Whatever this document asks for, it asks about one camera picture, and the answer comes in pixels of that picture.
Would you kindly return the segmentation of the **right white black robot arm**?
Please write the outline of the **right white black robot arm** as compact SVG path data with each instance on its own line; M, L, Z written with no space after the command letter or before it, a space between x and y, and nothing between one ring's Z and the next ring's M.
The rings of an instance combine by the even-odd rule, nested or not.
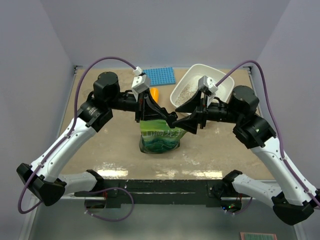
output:
M256 114L259 99L248 86L236 86L227 103L218 100L207 104L208 96L200 90L176 108L188 116L174 126L196 134L208 121L232 123L235 137L267 167L277 182L271 186L252 179L238 170L228 173L218 187L222 194L237 193L266 204L287 225L293 226L310 217L320 202L320 190L310 184L280 148L280 139L271 125Z

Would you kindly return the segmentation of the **orange plastic scoop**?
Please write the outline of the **orange plastic scoop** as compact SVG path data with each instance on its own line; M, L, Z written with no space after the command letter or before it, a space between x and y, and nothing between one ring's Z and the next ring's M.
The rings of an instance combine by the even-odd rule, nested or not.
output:
M152 99L158 103L159 101L159 90L156 87L150 88L150 94L152 96Z

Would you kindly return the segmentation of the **green litter bag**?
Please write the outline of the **green litter bag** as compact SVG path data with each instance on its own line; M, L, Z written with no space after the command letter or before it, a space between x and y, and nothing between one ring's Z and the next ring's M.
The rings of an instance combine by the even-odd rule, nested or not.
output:
M145 154L164 154L180 147L186 130L174 127L162 119L140 121L139 149Z

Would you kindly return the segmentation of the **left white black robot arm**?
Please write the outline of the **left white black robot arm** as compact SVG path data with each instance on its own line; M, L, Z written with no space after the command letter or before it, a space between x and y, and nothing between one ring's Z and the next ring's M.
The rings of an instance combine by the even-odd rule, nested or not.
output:
M99 196L104 179L93 170L62 175L61 171L82 145L98 133L113 117L113 110L135 113L135 121L164 120L172 128L178 119L152 98L150 79L141 74L133 79L131 90L122 92L114 72L103 72L93 83L86 101L76 109L76 116L52 146L31 164L22 163L17 174L45 206L55 204L64 195L88 192Z

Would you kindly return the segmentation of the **white litter box tray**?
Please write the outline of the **white litter box tray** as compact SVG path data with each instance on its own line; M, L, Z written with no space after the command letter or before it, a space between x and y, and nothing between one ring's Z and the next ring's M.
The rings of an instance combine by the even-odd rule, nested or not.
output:
M183 75L181 80L176 84L175 88L170 94L170 102L173 105L173 108L176 109L196 93L198 89L198 80L203 76L212 78L212 80L216 83L225 75L226 74L224 72L208 65L192 65ZM218 97L221 101L226 102L229 99L234 86L235 81L229 76L218 86L216 97Z

